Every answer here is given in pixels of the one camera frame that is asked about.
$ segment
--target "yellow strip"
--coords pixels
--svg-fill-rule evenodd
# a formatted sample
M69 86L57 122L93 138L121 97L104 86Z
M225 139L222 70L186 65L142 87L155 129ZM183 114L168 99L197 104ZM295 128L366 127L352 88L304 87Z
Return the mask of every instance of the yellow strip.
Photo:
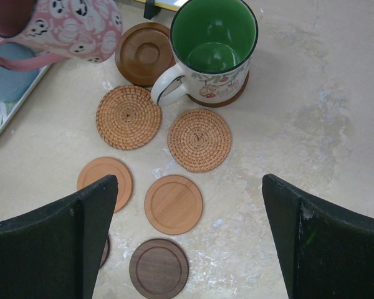
M145 0L136 0L136 1L145 3ZM161 2L156 2L156 1L155 1L155 6L158 6L158 7L161 7L161 8L165 8L165 9L168 9L170 11L178 11L179 10L179 8L176 7L176 6L165 4L165 3L161 3Z

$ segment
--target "marble surface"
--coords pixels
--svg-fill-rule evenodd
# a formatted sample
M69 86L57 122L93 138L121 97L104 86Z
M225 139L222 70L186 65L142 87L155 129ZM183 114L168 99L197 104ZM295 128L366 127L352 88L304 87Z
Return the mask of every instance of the marble surface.
M128 83L113 58L52 66L0 136L0 220L73 193L94 158L113 156L131 169L133 198L113 217L113 250L94 298L142 298L128 264L143 241L167 237L143 210L147 189L167 174L191 178L204 197L198 225L172 237L191 269L180 299L287 298L261 195L267 173L374 217L374 0L248 3L259 42L243 96L216 109L233 147L214 171L188 173L166 146L172 121L198 108L187 98L163 109L157 136L141 149L120 151L99 137L99 101ZM141 3L119 5L125 29L145 22ZM173 16L161 11L154 21L169 26Z

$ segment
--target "coaster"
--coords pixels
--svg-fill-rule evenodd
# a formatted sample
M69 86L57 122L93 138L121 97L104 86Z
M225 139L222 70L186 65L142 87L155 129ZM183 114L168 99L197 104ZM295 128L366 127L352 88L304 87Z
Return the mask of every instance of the coaster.
M145 214L152 226L168 235L192 229L202 215L203 200L197 186L183 176L164 176L145 196Z
M132 84L151 87L174 66L169 42L170 30L158 23L142 23L127 30L118 44L115 63Z
M219 107L224 107L224 106L227 106L227 105L230 105L232 102L235 102L241 95L242 93L244 92L245 88L247 87L247 84L248 84L248 80L249 80L249 72L247 74L247 77L245 78L245 81L241 87L241 89L237 92L237 94L235 96L233 96L232 98L230 98L229 100L227 101L224 101L224 102L221 102L221 103L214 103L214 104L211 104L211 103L204 103L204 102L201 102L199 100L196 100L195 98L193 98L191 95L188 95L188 97L190 98L190 100L192 100L193 102L201 105L201 106L204 106L204 107L210 107L210 108L219 108Z
M95 122L98 133L114 148L133 150L147 144L158 131L161 109L150 92L139 86L116 87L101 100Z
M215 112L194 109L172 124L168 146L174 159L189 171L200 173L218 167L231 149L231 133Z
M113 158L97 158L87 163L77 179L77 189L81 190L108 174L113 174L118 179L118 197L115 213L127 204L133 191L132 175L121 161Z
M179 294L188 279L188 260L170 240L142 243L132 255L129 274L136 290L148 299L170 299Z
M108 260L108 257L110 255L111 250L111 242L110 242L110 236L107 236L107 240L105 241L105 247L104 251L102 252L101 256L101 262L100 262L100 268L104 266L105 262Z

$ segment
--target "pink mug handle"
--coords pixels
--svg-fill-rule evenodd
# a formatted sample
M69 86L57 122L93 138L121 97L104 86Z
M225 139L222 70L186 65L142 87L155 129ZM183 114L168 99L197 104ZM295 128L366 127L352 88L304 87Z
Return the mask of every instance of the pink mug handle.
M0 37L0 45L6 44L11 42L11 40L6 40ZM0 66L4 67L8 70L17 70L20 72L26 70L35 70L40 67L44 67L49 64L53 64L54 62L58 62L60 60L68 59L68 57L51 54L48 53L46 55L41 55L38 57L30 58L30 59L5 59L0 56Z

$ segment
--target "pink mug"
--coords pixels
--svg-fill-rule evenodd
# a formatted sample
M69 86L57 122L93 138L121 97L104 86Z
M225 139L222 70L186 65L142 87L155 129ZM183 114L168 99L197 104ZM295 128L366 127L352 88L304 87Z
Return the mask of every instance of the pink mug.
M67 58L103 62L121 35L113 0L0 0L0 45L16 42L50 52L25 60L0 57L0 66L9 70L33 70Z

